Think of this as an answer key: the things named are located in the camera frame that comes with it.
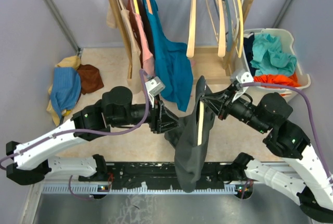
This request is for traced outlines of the wooden clothes rack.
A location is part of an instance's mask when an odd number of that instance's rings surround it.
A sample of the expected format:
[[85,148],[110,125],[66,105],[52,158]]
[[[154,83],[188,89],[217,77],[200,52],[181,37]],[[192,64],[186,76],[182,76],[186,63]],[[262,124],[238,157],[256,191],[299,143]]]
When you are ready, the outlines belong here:
[[[254,0],[245,0],[242,5],[244,22],[248,16],[250,8]],[[196,6],[196,25],[197,25],[197,6]],[[227,52],[223,58],[217,56],[217,46],[196,46],[194,56],[190,59],[194,60],[193,67],[194,81],[203,75],[210,84],[226,84],[229,81],[233,68],[230,61],[234,56],[234,44],[232,43],[231,51]]]

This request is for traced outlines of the cream wooden hanger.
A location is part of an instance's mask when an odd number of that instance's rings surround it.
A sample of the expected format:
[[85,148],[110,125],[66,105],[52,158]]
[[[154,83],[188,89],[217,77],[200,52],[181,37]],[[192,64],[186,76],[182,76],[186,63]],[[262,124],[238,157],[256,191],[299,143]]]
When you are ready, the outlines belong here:
[[189,32],[187,42],[186,56],[192,58],[195,53],[195,38],[196,38],[196,2],[197,0],[191,0],[190,15],[189,15]]
[[199,119],[198,119],[198,134],[197,134],[197,146],[202,145],[202,132],[204,123],[204,103],[200,101],[199,104]]
[[219,13],[219,31],[216,31],[212,13],[210,10],[209,2],[206,1],[207,11],[211,20],[211,24],[213,27],[214,35],[216,38],[216,42],[218,45],[217,48],[217,56],[223,58],[226,55],[226,37],[225,37],[225,20],[224,20],[224,10],[223,10],[223,3],[222,0],[215,0],[217,5],[217,12]]

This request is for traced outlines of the navy garment in basket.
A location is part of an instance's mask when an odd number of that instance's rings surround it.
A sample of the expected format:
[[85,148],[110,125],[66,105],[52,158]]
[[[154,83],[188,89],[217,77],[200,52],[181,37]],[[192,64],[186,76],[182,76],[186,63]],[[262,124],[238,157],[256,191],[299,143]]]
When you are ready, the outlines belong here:
[[245,51],[245,57],[247,61],[247,65],[249,67],[249,71],[252,76],[255,76],[256,68],[254,68],[251,64],[251,61],[253,60],[253,42],[255,39],[254,32],[251,32],[248,37],[244,37],[244,51]]

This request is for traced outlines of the brown folded cloth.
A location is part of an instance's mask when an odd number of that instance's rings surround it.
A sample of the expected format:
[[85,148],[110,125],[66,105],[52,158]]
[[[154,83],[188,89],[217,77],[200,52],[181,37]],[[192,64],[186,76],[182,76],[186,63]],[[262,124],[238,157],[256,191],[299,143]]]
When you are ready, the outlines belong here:
[[93,65],[81,64],[77,72],[81,80],[81,93],[83,95],[93,93],[104,87],[100,71]]

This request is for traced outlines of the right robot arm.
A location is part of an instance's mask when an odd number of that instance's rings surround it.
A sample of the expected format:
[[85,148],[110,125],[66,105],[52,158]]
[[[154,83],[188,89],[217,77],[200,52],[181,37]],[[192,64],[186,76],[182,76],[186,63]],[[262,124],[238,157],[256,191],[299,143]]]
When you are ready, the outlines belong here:
[[278,93],[263,96],[258,105],[251,100],[234,99],[236,88],[201,97],[200,101],[220,119],[227,116],[267,134],[266,147],[287,162],[299,175],[287,176],[241,152],[229,165],[232,177],[259,181],[294,201],[311,219],[332,223],[332,183],[311,145],[309,137],[289,121],[293,109]]

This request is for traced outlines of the beige hanging t-shirt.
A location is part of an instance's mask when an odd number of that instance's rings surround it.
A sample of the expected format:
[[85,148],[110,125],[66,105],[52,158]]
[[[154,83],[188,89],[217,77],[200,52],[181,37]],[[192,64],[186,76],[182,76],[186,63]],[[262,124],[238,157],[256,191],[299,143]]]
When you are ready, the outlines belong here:
[[129,59],[127,83],[132,93],[137,94],[142,90],[142,82],[139,74],[141,69],[140,48],[134,37],[129,13],[123,0],[109,0],[107,24],[111,28],[118,28],[121,33],[125,51]]

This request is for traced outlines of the white laundry basket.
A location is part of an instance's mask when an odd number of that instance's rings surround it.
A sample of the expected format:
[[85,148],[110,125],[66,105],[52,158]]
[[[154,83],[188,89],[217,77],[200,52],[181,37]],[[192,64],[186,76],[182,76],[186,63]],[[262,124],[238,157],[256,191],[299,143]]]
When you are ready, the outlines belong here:
[[303,73],[293,50],[294,38],[284,29],[244,31],[241,56],[235,55],[236,70],[248,71],[258,83],[287,84],[304,90],[311,84]]

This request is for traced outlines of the turquoise garment in basket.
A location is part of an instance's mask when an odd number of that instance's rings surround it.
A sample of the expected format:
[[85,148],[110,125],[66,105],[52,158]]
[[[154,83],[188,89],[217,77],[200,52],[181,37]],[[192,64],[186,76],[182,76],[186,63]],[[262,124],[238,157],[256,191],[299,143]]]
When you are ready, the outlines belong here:
[[268,33],[255,35],[253,42],[253,60],[251,64],[256,68],[255,76],[264,74],[294,74],[297,59],[291,52],[284,52],[281,38]]

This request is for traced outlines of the yellow cloth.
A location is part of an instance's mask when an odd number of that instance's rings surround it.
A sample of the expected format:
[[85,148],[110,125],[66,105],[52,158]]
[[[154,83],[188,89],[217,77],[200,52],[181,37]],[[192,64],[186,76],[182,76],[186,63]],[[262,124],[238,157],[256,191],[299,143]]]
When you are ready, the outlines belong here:
[[[55,67],[56,68],[71,67],[71,68],[77,70],[79,68],[80,64],[81,64],[80,57],[78,55],[76,55],[76,56],[66,57],[66,58],[62,59],[59,63],[57,63],[55,65]],[[49,100],[46,111],[51,115],[53,123],[56,126],[58,126],[60,124],[61,117],[59,117],[58,114],[56,113],[56,111],[54,110],[51,100]]]

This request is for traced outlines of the dark grey t-shirt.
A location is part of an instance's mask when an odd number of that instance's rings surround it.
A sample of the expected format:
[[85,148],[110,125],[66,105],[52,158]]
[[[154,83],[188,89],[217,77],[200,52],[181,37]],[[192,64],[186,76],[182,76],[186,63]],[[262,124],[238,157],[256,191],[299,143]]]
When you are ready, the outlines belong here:
[[183,191],[190,193],[196,188],[207,156],[210,130],[214,125],[215,114],[207,106],[203,106],[203,128],[201,143],[198,143],[200,97],[212,93],[201,76],[195,90],[195,105],[190,115],[180,117],[180,126],[166,132],[164,138],[175,149],[174,165],[177,180]]

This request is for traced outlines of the blue folded cloth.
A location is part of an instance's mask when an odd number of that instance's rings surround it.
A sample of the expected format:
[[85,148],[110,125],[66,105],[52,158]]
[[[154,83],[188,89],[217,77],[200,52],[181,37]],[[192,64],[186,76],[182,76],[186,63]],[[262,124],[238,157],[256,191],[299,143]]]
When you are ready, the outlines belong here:
[[72,110],[81,94],[81,79],[72,67],[54,69],[53,87],[50,101],[59,118],[64,110]]

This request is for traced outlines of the yellow cream hanger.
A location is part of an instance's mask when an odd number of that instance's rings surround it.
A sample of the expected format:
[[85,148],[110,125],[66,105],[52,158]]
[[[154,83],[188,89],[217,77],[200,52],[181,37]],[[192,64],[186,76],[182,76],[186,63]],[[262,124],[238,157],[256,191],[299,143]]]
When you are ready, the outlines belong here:
[[236,25],[233,29],[233,44],[237,57],[242,55],[244,45],[244,18],[242,11],[242,0],[233,0],[234,12],[236,18]]

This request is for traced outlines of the orange garment in basket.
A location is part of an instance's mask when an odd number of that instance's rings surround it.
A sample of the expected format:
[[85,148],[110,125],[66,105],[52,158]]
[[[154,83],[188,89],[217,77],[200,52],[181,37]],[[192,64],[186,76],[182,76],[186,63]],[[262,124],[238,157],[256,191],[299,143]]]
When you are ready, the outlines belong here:
[[[298,89],[303,89],[303,80],[298,78],[296,72],[294,72],[291,76],[286,76],[283,74],[264,74],[258,75],[254,77],[254,82],[258,83],[270,83],[270,84],[277,84],[277,85],[285,85],[291,86]],[[265,95],[268,93],[278,92],[284,99],[290,100],[295,93],[290,90],[285,90],[284,88],[276,88],[276,87],[251,87],[249,91],[252,94],[257,94],[257,96]]]

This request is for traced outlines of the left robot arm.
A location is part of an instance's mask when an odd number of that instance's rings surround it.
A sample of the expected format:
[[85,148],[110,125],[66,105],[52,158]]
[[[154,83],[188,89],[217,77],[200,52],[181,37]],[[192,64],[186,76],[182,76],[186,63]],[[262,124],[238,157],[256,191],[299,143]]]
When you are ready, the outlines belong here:
[[148,124],[154,134],[179,126],[179,118],[159,97],[147,99],[144,104],[133,104],[132,99],[129,88],[117,86],[56,129],[26,143],[7,143],[6,154],[13,163],[4,168],[6,177],[22,186],[68,176],[101,181],[108,175],[102,155],[60,158],[57,154],[103,136],[115,136],[117,133],[111,131],[113,127],[122,127],[124,130],[119,134],[123,135],[138,129],[141,124]]

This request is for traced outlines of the teal blue hanging t-shirt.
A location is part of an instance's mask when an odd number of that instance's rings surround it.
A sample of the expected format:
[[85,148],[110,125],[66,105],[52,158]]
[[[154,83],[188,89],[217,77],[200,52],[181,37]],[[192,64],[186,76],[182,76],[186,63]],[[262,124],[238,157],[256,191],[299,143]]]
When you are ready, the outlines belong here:
[[156,76],[165,85],[161,95],[165,100],[176,103],[178,110],[185,112],[193,86],[191,63],[186,56],[187,44],[166,38],[155,0],[143,0],[143,4],[152,32]]

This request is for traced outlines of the pink hanging t-shirt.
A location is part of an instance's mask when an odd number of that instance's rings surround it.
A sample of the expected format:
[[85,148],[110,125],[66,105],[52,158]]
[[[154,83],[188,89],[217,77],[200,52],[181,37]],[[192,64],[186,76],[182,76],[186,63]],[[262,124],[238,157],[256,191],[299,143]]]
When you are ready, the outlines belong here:
[[134,38],[140,50],[140,63],[146,73],[152,77],[155,72],[155,48],[153,44],[152,30],[142,0],[127,0],[130,23]]

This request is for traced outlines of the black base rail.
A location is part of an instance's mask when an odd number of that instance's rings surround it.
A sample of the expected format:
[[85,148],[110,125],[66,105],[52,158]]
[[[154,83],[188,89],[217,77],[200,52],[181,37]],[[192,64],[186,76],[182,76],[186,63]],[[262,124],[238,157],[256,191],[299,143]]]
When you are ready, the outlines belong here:
[[[205,162],[195,179],[194,189],[224,189],[233,181],[246,181],[245,172],[231,163]],[[184,190],[178,181],[174,163],[114,162],[107,163],[90,176],[79,176],[80,182],[110,183],[114,190],[139,188],[144,182],[149,190]]]

